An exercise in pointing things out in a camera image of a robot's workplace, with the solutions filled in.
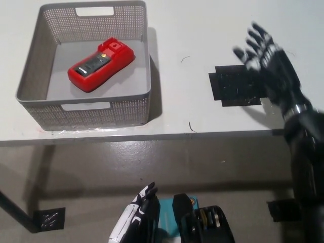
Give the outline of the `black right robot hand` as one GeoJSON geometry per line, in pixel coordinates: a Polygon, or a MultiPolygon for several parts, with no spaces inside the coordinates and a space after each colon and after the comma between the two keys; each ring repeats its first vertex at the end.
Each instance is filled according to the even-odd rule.
{"type": "Polygon", "coordinates": [[[248,71],[258,75],[270,102],[278,106],[284,120],[312,110],[301,91],[297,73],[284,49],[258,23],[248,29],[248,49],[234,47],[233,52],[248,71]]]}

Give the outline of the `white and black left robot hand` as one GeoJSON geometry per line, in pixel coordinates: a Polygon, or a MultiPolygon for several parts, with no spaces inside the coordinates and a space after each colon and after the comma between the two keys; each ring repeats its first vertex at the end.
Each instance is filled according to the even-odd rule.
{"type": "Polygon", "coordinates": [[[160,203],[157,187],[145,186],[124,209],[108,242],[155,242],[160,203]]]}

